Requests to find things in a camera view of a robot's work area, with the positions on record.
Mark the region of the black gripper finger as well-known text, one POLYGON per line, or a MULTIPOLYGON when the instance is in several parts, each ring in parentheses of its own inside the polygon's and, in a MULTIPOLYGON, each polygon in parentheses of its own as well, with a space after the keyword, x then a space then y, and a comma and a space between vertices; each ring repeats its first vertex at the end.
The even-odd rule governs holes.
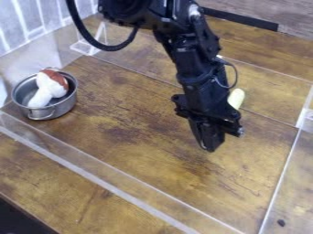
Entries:
POLYGON ((203 145, 213 153, 225 142, 225 132, 217 124, 205 123, 203 125, 203 145))
POLYGON ((203 140, 203 134, 201 134, 203 132, 201 132, 199 123, 193 119, 189 119, 189 124, 192 127, 195 138, 196 138, 201 148, 207 150, 207 146, 205 146, 204 140, 203 140))

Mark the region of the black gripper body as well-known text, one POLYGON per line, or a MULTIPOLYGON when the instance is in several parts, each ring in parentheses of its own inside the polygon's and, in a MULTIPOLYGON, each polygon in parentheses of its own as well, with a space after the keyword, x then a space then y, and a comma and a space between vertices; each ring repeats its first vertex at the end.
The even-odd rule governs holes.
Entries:
POLYGON ((181 85, 184 93, 172 97, 177 115, 188 121, 193 119, 201 132, 203 125, 211 123, 217 124, 225 134, 241 136, 241 113, 228 102, 231 91, 215 81, 183 82, 181 85))

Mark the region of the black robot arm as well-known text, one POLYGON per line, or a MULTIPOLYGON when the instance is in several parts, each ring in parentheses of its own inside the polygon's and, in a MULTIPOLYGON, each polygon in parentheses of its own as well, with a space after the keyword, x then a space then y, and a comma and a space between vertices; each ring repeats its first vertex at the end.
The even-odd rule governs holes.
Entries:
POLYGON ((228 61, 219 57, 220 37, 195 0, 98 0, 112 22, 149 29, 177 66, 184 92, 172 97, 177 115, 189 120, 200 146, 213 152, 228 134, 244 134, 239 107, 245 92, 228 81, 228 61))

